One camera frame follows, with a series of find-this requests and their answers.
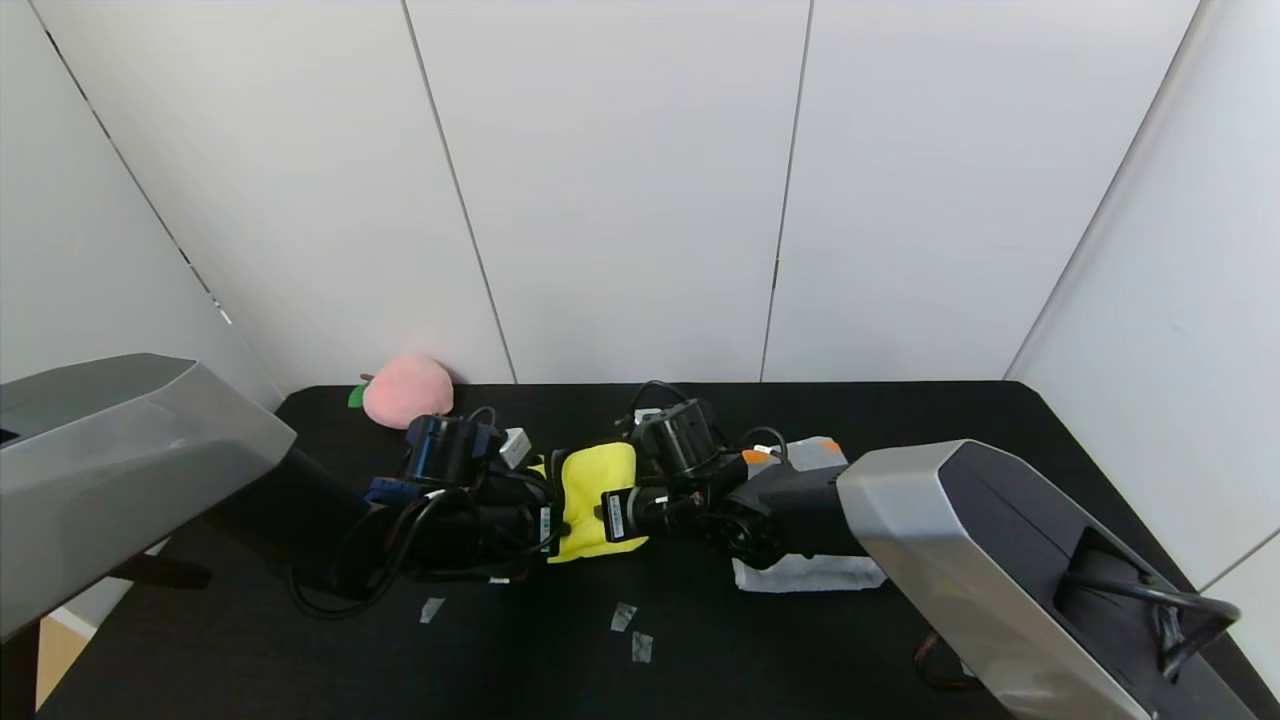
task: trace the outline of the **wooden floor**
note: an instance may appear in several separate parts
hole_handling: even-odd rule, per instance
[[[49,693],[79,657],[88,638],[52,618],[40,621],[40,666],[36,673],[36,706],[44,705]]]

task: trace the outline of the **black table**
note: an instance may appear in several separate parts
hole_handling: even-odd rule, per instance
[[[1185,578],[1039,396],[1018,383],[689,384],[732,436],[769,424],[826,434],[850,459],[891,446],[974,438],[1034,465],[1178,584]],[[460,387],[538,448],[603,438],[632,387]],[[298,445],[364,489],[396,468],[402,436],[347,407],[349,388],[292,395],[279,410]],[[104,623],[41,719],[1007,717],[986,693],[938,694],[914,675],[929,630],[891,585],[762,596],[733,587],[709,548],[649,542],[628,555],[550,566],[511,587],[398,584],[346,623],[297,614],[247,550],[200,521],[165,555],[214,571],[204,592],[137,587]],[[447,598],[422,625],[430,597]],[[612,633],[617,602],[653,635],[631,661]],[[1230,641],[1211,661],[1260,717],[1280,717]]]

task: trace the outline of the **yellow cloth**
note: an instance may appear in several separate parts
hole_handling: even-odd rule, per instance
[[[534,470],[547,474],[541,466]],[[604,521],[595,516],[600,493],[635,487],[636,451],[631,445],[612,442],[580,450],[564,459],[561,479],[564,484],[564,521],[570,533],[561,538],[559,553],[548,557],[548,562],[630,552],[648,539],[609,542],[604,539]]]

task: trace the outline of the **white wall panel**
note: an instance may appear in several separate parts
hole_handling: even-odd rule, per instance
[[[808,3],[410,9],[520,380],[758,379]]]
[[[1206,591],[1240,606],[1243,616],[1231,629],[1231,637],[1249,657],[1249,662],[1280,693],[1280,538],[1262,546],[1254,555],[1228,573]]]
[[[399,3],[36,8],[285,392],[402,351],[511,380]]]
[[[0,3],[0,382],[128,352],[196,359],[255,402],[280,402],[147,206],[35,12]],[[108,578],[68,611],[97,626],[128,588]]]
[[[1203,15],[1010,373],[1197,584],[1280,525],[1280,4]]]
[[[1194,0],[817,0],[764,379],[1000,378]]]

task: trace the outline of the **wall seam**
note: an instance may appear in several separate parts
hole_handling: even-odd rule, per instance
[[[408,0],[401,0],[401,10],[404,13],[404,27],[408,29],[410,42],[413,45],[413,56],[417,59],[417,69],[422,76],[422,88],[426,90],[426,101],[431,106],[431,118],[435,120],[435,131],[440,136],[440,146],[444,149],[444,161],[449,167],[449,177],[453,179],[453,190],[458,195],[458,205],[462,206],[462,219],[467,224],[467,236],[471,238],[471,250],[476,255],[476,265],[480,266],[480,279],[484,281],[485,295],[489,296],[489,307],[493,310],[493,322],[498,327],[498,340],[502,341],[502,351],[507,356],[507,366],[511,368],[511,382],[520,384],[520,375],[516,374],[516,363],[511,359],[511,346],[507,343],[507,333],[502,329],[502,315],[498,314],[498,301],[493,297],[493,286],[489,284],[489,273],[484,268],[484,256],[480,252],[480,243],[476,242],[476,231],[471,224],[471,211],[467,209],[466,197],[462,195],[462,183],[458,182],[458,170],[453,165],[453,152],[449,150],[449,141],[444,136],[444,122],[435,105],[435,94],[431,92],[431,79],[426,76],[426,61],[422,60],[422,47],[417,42],[417,32],[413,29],[413,17],[408,12]]]
[[[764,346],[760,348],[760,379],[764,382],[764,364],[769,356],[769,331],[773,327],[773,299],[778,293],[778,268],[782,263],[782,232],[787,224],[787,201],[791,199],[791,168],[796,158],[796,131],[800,127],[800,99],[804,96],[804,73],[809,67],[809,37],[813,35],[813,12],[817,0],[809,0],[809,17],[804,26],[804,47],[800,51],[800,79],[796,83],[796,110],[791,118],[791,145],[787,150],[787,174],[782,183],[782,211],[778,217],[778,242],[773,249],[773,281],[769,286],[769,310],[764,316]]]
[[[196,282],[200,283],[200,287],[204,288],[205,295],[209,296],[209,302],[212,304],[214,309],[218,310],[219,314],[221,314],[223,319],[227,320],[227,324],[232,327],[232,334],[236,336],[236,340],[239,341],[239,343],[244,347],[244,351],[248,352],[248,356],[253,361],[253,365],[257,368],[257,372],[262,373],[262,377],[266,378],[268,384],[270,384],[271,389],[275,392],[275,397],[279,401],[283,401],[285,393],[280,389],[280,383],[278,383],[275,377],[268,370],[266,364],[262,363],[262,357],[259,356],[253,346],[250,345],[250,342],[238,329],[236,329],[236,323],[232,322],[230,314],[227,311],[225,307],[223,307],[221,302],[219,302],[218,296],[214,295],[212,288],[210,288],[209,283],[205,282],[205,278],[200,274],[200,270],[196,269],[196,265],[195,263],[191,261],[191,258],[187,256],[187,251],[182,249],[182,243],[178,242],[178,238],[174,237],[173,231],[169,229],[169,223],[166,223],[164,220],[164,217],[160,215],[160,210],[156,209],[155,202],[151,201],[151,196],[147,195],[146,188],[142,187],[142,183],[138,181],[138,176],[133,172],[133,167],[131,167],[129,161],[124,158],[124,152],[120,151],[120,146],[115,143],[115,138],[111,137],[111,131],[106,129],[106,123],[104,123],[102,117],[97,114],[97,109],[93,108],[93,101],[90,100],[88,94],[84,92],[84,86],[81,85],[79,78],[76,77],[76,72],[72,70],[72,65],[70,63],[67,61],[67,58],[63,55],[63,49],[58,46],[58,40],[54,37],[52,31],[49,29],[47,24],[45,24],[45,17],[40,14],[40,8],[36,6],[36,1],[27,0],[27,5],[29,5],[31,12],[35,13],[36,22],[40,23],[40,28],[45,31],[45,37],[49,38],[49,44],[54,46],[54,53],[58,55],[58,60],[63,64],[63,69],[67,70],[67,76],[72,78],[72,83],[76,86],[76,90],[79,91],[81,97],[88,106],[90,114],[93,115],[93,122],[97,123],[99,129],[102,131],[102,135],[106,137],[106,141],[111,145],[111,150],[115,152],[115,156],[119,158],[120,164],[124,165],[124,172],[128,173],[129,179],[133,181],[133,187],[138,188],[138,192],[142,195],[142,200],[145,200],[147,208],[151,209],[151,215],[156,219],[157,223],[160,223],[160,229],[164,231],[165,237],[168,237],[169,242],[173,243],[173,247],[174,250],[178,251],[178,255],[182,256],[182,261],[187,264],[187,269],[191,270],[191,274],[196,275]],[[275,407],[269,407],[268,410],[274,411]]]
[[[1248,562],[1248,560],[1251,557],[1253,557],[1254,555],[1257,555],[1260,550],[1262,550],[1263,547],[1266,547],[1267,543],[1270,543],[1271,541],[1276,539],[1276,537],[1280,537],[1280,528],[1276,528],[1276,529],[1271,530],[1271,534],[1268,534],[1267,537],[1265,537],[1262,539],[1262,542],[1260,542],[1258,544],[1253,546],[1248,552],[1245,552],[1239,559],[1236,559],[1235,562],[1231,562],[1230,565],[1228,565],[1226,569],[1222,570],[1221,573],[1219,573],[1217,575],[1215,575],[1212,580],[1204,583],[1204,587],[1202,587],[1199,591],[1201,592],[1207,592],[1219,580],[1221,580],[1222,578],[1230,575],[1240,565],[1244,565],[1245,562]]]
[[[1142,117],[1142,122],[1138,123],[1138,129],[1133,133],[1133,140],[1129,141],[1129,147],[1120,159],[1120,164],[1116,167],[1115,174],[1111,176],[1111,182],[1107,183],[1107,190],[1102,193],[1098,206],[1093,210],[1093,217],[1091,217],[1088,224],[1084,225],[1084,232],[1080,233],[1079,242],[1076,242],[1075,249],[1071,250],[1071,256],[1068,258],[1066,265],[1062,266],[1062,272],[1057,275],[1057,281],[1053,283],[1053,290],[1051,290],[1048,297],[1044,299],[1044,305],[1041,306],[1039,314],[1036,315],[1036,320],[1027,332],[1027,337],[1024,337],[1023,342],[1018,346],[1018,352],[1014,354],[1014,359],[1009,363],[1009,369],[1005,370],[1004,379],[1016,379],[1016,375],[1019,375],[1021,369],[1027,365],[1028,357],[1037,345],[1037,340],[1039,340],[1039,337],[1044,333],[1044,327],[1048,324],[1050,315],[1053,314],[1053,307],[1062,302],[1062,296],[1066,293],[1066,286],[1070,283],[1071,275],[1075,273],[1076,268],[1088,260],[1089,249],[1097,245],[1097,242],[1092,240],[1093,228],[1098,224],[1100,218],[1107,215],[1111,204],[1114,202],[1115,191],[1121,186],[1124,177],[1128,173],[1126,169],[1132,165],[1133,159],[1140,151],[1140,146],[1146,142],[1147,136],[1153,132],[1152,126],[1156,122],[1153,118],[1158,115],[1161,108],[1169,102],[1167,97],[1171,92],[1172,85],[1175,83],[1178,70],[1187,61],[1187,55],[1190,53],[1190,45],[1194,42],[1197,28],[1203,24],[1203,18],[1208,13],[1208,5],[1210,0],[1201,0],[1196,5],[1196,10],[1192,13],[1192,18],[1187,23],[1187,29],[1183,32],[1183,37],[1178,42],[1178,49],[1174,50],[1174,56],[1169,63],[1169,68],[1165,69],[1165,76],[1160,79],[1160,87],[1156,88],[1156,95],[1152,96],[1151,105],[1147,106],[1147,113]]]

